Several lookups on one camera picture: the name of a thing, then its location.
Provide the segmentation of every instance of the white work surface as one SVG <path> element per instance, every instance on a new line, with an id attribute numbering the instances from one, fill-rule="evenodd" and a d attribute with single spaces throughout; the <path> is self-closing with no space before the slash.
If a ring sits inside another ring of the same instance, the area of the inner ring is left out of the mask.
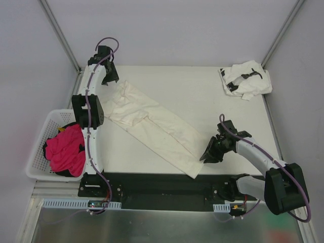
<path id="1" fill-rule="evenodd" d="M 238 131 L 249 132 L 259 145 L 278 157 L 262 96 L 251 101 L 226 96 L 219 67 L 117 66 L 116 69 L 119 82 L 129 81 L 203 135 L 211 138 L 218 133 L 219 115 L 224 113 Z M 101 132 L 105 172 L 183 174 L 107 118 Z M 199 174 L 241 173 L 261 174 L 244 157 L 229 152 L 221 163 L 205 164 Z"/>

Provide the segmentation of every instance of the white wall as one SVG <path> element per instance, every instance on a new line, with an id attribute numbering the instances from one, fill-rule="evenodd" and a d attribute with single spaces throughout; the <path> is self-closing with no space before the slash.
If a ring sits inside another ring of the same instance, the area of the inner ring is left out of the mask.
<path id="1" fill-rule="evenodd" d="M 76 72 L 37 0 L 0 3 L 0 235 L 14 242 L 34 187 L 25 166 L 48 112 Z"/>
<path id="2" fill-rule="evenodd" d="M 228 66 L 262 62 L 296 1 L 48 2 L 81 66 L 105 36 L 120 40 L 116 64 Z"/>
<path id="3" fill-rule="evenodd" d="M 267 69 L 267 96 L 284 159 L 298 163 L 310 195 L 312 221 L 324 242 L 324 1 L 306 1 Z"/>

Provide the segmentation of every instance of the white cloth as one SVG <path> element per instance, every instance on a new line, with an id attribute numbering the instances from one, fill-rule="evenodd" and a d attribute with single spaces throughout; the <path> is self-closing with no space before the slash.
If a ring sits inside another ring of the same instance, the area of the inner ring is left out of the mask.
<path id="1" fill-rule="evenodd" d="M 242 74 L 249 74 L 252 72 L 252 68 L 262 75 L 262 79 L 259 75 L 251 76 L 244 79 L 238 86 L 238 89 L 230 92 L 227 85 L 230 82 L 235 81 Z M 264 70 L 261 64 L 256 61 L 249 61 L 243 64 L 235 64 L 232 67 L 225 67 L 219 70 L 221 76 L 223 87 L 226 95 L 229 96 L 242 96 L 244 100 L 251 100 L 252 97 L 261 94 L 268 94 L 272 91 L 271 80 L 269 72 Z"/>
<path id="2" fill-rule="evenodd" d="M 106 117 L 190 177 L 203 167 L 199 158 L 209 138 L 130 83 L 120 84 L 103 109 Z"/>

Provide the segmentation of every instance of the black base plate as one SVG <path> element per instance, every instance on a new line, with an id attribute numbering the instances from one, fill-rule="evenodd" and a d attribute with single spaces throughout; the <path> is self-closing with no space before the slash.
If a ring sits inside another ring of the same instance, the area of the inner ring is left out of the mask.
<path id="1" fill-rule="evenodd" d="M 217 192 L 232 175 L 198 175 L 192 179 L 177 174 L 103 173 L 112 188 L 112 201 L 121 202 L 122 209 L 212 212 L 213 204 L 223 204 Z M 86 187 L 85 184 L 99 187 Z M 107 187 L 98 175 L 84 176 L 78 196 L 101 197 Z M 244 200 L 240 195 L 236 200 Z"/>

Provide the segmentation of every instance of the laundry basket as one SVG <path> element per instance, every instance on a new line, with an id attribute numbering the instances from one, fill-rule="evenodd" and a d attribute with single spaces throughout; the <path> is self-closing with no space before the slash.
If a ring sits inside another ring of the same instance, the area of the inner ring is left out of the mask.
<path id="1" fill-rule="evenodd" d="M 28 177 L 46 181 L 78 181 L 82 178 L 84 172 L 79 177 L 64 177 L 56 175 L 51 170 L 50 162 L 44 158 L 43 153 L 43 145 L 46 140 L 54 138 L 58 134 L 58 128 L 72 122 L 75 122 L 73 110 L 52 110 L 48 114 L 28 160 L 26 168 L 26 174 Z"/>

